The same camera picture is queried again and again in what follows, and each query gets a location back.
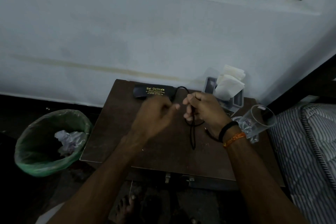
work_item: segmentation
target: trash bin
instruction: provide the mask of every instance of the trash bin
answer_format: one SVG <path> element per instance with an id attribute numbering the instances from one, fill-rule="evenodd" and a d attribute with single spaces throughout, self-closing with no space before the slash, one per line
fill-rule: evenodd
<path id="1" fill-rule="evenodd" d="M 58 149 L 62 143 L 54 137 L 61 130 L 84 132 L 86 135 L 84 143 L 68 157 L 61 157 Z M 17 140 L 15 163 L 22 171 L 36 177 L 63 170 L 80 158 L 91 131 L 90 120 L 78 110 L 48 113 L 30 124 Z"/>

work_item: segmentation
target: striped mattress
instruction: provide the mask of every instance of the striped mattress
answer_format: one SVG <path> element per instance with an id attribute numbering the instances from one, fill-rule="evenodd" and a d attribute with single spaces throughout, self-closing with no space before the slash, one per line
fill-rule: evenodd
<path id="1" fill-rule="evenodd" d="M 311 223 L 336 223 L 336 105 L 305 104 L 269 129 L 294 204 Z"/>

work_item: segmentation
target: orange thread wristband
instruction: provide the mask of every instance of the orange thread wristband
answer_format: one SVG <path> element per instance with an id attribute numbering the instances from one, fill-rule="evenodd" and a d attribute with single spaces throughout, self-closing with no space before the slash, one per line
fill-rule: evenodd
<path id="1" fill-rule="evenodd" d="M 246 137 L 246 134 L 244 132 L 235 134 L 231 139 L 229 139 L 228 141 L 226 141 L 223 144 L 223 147 L 226 149 L 230 144 L 232 144 L 235 140 L 242 138 L 242 137 Z"/>

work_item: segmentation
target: person's left hand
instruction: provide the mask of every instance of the person's left hand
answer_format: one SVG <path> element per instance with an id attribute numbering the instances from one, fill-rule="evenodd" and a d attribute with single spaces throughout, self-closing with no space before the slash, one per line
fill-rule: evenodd
<path id="1" fill-rule="evenodd" d="M 180 105 L 172 104 L 167 96 L 150 97 L 142 103 L 131 131 L 147 141 L 170 124 L 179 108 Z"/>

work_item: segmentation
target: hand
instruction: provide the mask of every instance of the hand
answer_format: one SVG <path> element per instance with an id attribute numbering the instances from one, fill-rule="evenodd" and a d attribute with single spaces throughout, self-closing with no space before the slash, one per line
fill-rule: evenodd
<path id="1" fill-rule="evenodd" d="M 150 97 L 142 103 L 131 131 L 148 141 L 170 124 L 179 108 L 180 105 L 172 104 L 167 96 Z"/>
<path id="2" fill-rule="evenodd" d="M 208 123 L 215 137 L 218 137 L 222 128 L 232 121 L 212 94 L 203 92 L 188 94 L 183 100 L 183 104 L 188 105 L 187 112 L 183 117 L 186 120 L 192 120 L 191 106 L 195 107 L 195 119 L 201 119 Z"/>

